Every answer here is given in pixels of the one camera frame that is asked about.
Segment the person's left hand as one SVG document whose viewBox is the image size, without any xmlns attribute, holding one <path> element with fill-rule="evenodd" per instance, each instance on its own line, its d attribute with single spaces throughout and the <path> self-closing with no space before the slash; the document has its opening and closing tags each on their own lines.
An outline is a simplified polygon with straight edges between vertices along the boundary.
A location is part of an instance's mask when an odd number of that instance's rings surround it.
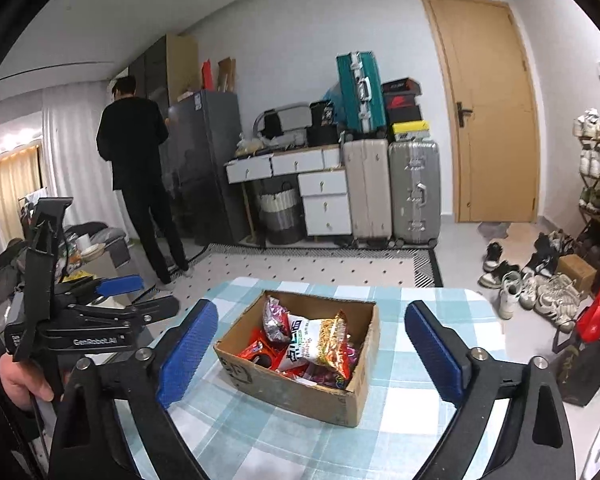
<svg viewBox="0 0 600 480">
<path fill-rule="evenodd" d="M 43 402 L 54 398 L 53 389 L 35 363 L 15 362 L 8 353 L 0 357 L 0 381 L 9 400 L 23 411 L 32 410 L 31 398 Z"/>
</svg>

